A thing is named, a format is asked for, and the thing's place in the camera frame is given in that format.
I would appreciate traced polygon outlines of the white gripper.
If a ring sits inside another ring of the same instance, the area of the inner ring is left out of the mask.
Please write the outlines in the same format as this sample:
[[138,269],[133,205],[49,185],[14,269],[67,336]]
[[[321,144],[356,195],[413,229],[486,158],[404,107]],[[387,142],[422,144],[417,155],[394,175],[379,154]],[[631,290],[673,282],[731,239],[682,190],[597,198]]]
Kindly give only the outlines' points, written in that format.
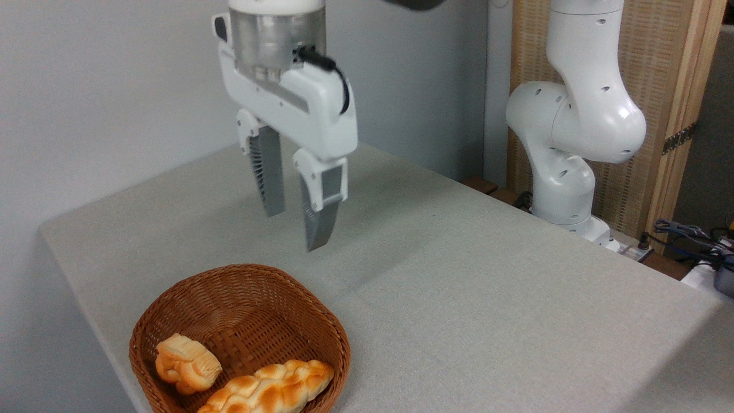
[[223,41],[218,42],[218,57],[227,92],[244,108],[236,115],[239,143],[265,213],[272,217],[286,208],[283,134],[301,148],[293,163],[300,176],[305,246],[310,252],[326,245],[338,208],[348,198],[345,156],[358,146],[356,100],[351,98],[349,109],[341,112],[342,79],[310,63],[283,72],[276,84],[239,73],[232,48]]

